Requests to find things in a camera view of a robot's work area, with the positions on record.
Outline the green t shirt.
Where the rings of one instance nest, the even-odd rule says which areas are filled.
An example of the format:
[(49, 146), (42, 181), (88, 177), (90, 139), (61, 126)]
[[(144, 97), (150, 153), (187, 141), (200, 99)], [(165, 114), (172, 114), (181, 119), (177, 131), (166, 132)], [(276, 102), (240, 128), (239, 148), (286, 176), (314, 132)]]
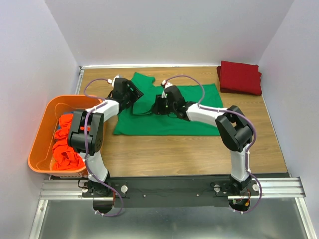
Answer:
[(123, 110), (118, 115), (114, 135), (220, 136), (215, 126), (180, 120), (174, 114), (156, 115), (152, 113), (156, 95), (162, 93), (162, 87), (154, 85), (155, 80), (155, 77), (134, 73), (131, 81), (144, 95), (132, 107)]

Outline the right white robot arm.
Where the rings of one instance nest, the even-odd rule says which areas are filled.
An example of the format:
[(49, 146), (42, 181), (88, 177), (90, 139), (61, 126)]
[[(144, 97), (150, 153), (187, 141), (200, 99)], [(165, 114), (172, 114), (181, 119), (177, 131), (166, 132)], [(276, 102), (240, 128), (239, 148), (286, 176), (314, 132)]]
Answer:
[(152, 112), (156, 115), (174, 114), (181, 120), (217, 127), (223, 144), (231, 154), (230, 192), (241, 195), (247, 190), (252, 178), (249, 153), (255, 129), (237, 106), (214, 108), (187, 102), (176, 85), (168, 84), (161, 94), (156, 95)]

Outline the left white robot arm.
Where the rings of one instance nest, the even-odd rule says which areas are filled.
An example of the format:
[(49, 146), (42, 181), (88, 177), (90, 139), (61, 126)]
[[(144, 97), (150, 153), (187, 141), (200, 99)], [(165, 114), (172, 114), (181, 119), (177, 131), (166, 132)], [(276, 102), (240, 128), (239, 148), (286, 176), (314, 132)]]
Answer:
[(67, 144), (85, 164), (89, 189), (100, 197), (107, 196), (110, 191), (120, 196), (107, 182), (109, 171), (101, 156), (104, 123), (131, 107), (144, 94), (131, 80), (119, 76), (104, 81), (112, 86), (112, 91), (107, 98), (84, 94), (88, 98), (98, 99), (99, 103), (88, 109), (74, 111)]

